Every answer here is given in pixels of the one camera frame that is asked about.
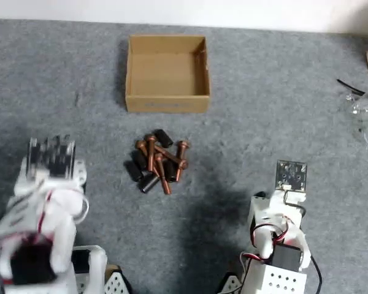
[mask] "black cylinder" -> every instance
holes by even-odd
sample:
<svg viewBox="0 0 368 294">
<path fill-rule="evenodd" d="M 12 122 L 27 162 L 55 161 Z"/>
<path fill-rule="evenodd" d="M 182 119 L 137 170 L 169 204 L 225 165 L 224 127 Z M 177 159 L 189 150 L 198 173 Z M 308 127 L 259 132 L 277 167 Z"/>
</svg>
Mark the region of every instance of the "black cylinder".
<svg viewBox="0 0 368 294">
<path fill-rule="evenodd" d="M 159 182 L 159 177 L 152 173 L 147 175 L 143 181 L 139 184 L 139 190 L 141 190 L 143 193 L 148 193 L 155 185 Z"/>
<path fill-rule="evenodd" d="M 176 182 L 177 167 L 176 164 L 170 160 L 164 161 L 165 178 L 168 182 Z"/>
<path fill-rule="evenodd" d="M 131 153 L 132 160 L 136 163 L 136 165 L 140 168 L 140 170 L 147 170 L 147 161 L 146 157 L 140 150 L 133 151 Z"/>
<path fill-rule="evenodd" d="M 163 148 L 169 148 L 173 145 L 172 139 L 170 138 L 170 136 L 167 135 L 167 133 L 165 133 L 164 130 L 156 130 L 154 134 Z"/>
<path fill-rule="evenodd" d="M 142 172 L 133 161 L 126 161 L 124 166 L 126 167 L 127 172 L 133 181 L 138 182 L 141 178 L 143 178 Z"/>
</svg>

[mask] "pile of small parts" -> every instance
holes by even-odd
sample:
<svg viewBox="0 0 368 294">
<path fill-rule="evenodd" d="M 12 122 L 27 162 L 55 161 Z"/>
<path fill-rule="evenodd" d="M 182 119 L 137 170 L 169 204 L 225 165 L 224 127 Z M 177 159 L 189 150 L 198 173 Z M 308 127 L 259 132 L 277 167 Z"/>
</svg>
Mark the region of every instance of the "pile of small parts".
<svg viewBox="0 0 368 294">
<path fill-rule="evenodd" d="M 172 145 L 172 139 L 162 129 L 136 142 L 137 150 L 132 152 L 132 160 L 126 161 L 125 167 L 143 193 L 161 181 L 164 193 L 171 194 L 169 183 L 180 181 L 183 170 L 188 168 L 185 151 L 190 148 L 189 142 L 183 140 L 177 143 L 177 155 L 167 150 Z"/>
</svg>

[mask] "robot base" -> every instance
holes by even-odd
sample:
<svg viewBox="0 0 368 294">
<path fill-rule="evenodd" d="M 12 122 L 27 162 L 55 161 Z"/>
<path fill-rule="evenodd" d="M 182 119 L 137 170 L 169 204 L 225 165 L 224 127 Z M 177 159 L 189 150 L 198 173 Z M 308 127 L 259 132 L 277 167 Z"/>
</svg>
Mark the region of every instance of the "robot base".
<svg viewBox="0 0 368 294">
<path fill-rule="evenodd" d="M 306 274 L 252 260 L 242 285 L 229 276 L 218 294 L 304 294 L 306 280 Z"/>
<path fill-rule="evenodd" d="M 99 246 L 74 247 L 75 251 L 92 252 L 84 255 L 81 264 L 90 266 L 87 272 L 76 273 L 77 268 L 71 263 L 69 269 L 59 274 L 57 279 L 48 284 L 5 285 L 5 294 L 131 294 L 131 286 L 118 266 L 107 266 L 105 251 Z"/>
</svg>

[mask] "white wall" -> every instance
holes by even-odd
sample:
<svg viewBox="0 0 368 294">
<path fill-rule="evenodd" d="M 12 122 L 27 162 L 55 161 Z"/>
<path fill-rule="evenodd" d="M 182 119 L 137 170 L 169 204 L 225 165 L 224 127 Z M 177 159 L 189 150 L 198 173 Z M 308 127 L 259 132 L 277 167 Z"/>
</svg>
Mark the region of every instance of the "white wall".
<svg viewBox="0 0 368 294">
<path fill-rule="evenodd" d="M 368 34 L 368 0 L 0 0 L 0 18 Z"/>
</svg>

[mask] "gray carpet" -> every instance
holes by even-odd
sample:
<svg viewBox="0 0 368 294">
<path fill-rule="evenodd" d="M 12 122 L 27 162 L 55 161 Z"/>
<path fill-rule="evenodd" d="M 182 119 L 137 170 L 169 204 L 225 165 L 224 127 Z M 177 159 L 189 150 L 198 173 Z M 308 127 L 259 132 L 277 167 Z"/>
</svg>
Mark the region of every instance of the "gray carpet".
<svg viewBox="0 0 368 294">
<path fill-rule="evenodd" d="M 207 36 L 206 114 L 126 112 L 133 33 Z M 272 189 L 277 159 L 304 161 L 302 228 L 322 293 L 368 293 L 368 152 L 335 82 L 368 89 L 367 49 L 368 39 L 325 34 L 0 21 L 0 212 L 28 138 L 71 134 L 91 199 L 77 242 L 105 248 L 136 293 L 214 293 L 249 244 L 250 195 Z M 160 186 L 141 194 L 123 168 L 135 140 L 160 127 L 192 142 L 171 196 Z M 310 294 L 318 280 L 312 266 L 307 273 Z"/>
</svg>

